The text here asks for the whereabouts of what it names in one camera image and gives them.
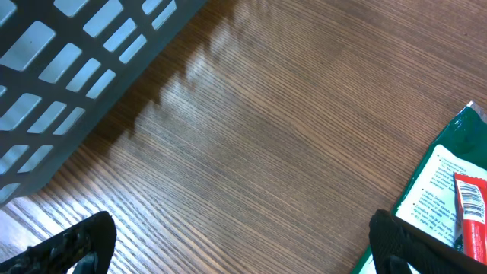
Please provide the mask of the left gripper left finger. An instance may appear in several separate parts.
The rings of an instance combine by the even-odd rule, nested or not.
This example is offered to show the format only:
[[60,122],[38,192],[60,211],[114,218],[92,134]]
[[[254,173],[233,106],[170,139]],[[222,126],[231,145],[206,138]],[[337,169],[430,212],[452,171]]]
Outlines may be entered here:
[[101,211],[1,263],[4,274],[107,274],[116,244],[116,226]]

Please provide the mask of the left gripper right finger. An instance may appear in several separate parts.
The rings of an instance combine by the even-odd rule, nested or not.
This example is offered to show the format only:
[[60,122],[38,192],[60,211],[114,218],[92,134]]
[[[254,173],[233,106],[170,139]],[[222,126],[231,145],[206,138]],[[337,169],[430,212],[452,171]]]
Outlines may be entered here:
[[369,222],[371,254],[378,274],[486,274],[486,265],[411,224],[378,209]]

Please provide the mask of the green 3M product package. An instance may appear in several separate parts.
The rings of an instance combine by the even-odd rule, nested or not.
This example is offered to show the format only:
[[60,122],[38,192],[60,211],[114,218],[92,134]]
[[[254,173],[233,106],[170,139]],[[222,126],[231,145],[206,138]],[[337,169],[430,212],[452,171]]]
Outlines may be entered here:
[[[486,112],[473,101],[430,144],[399,201],[388,211],[465,254],[454,173],[486,178]],[[370,246],[353,271],[376,273]]]

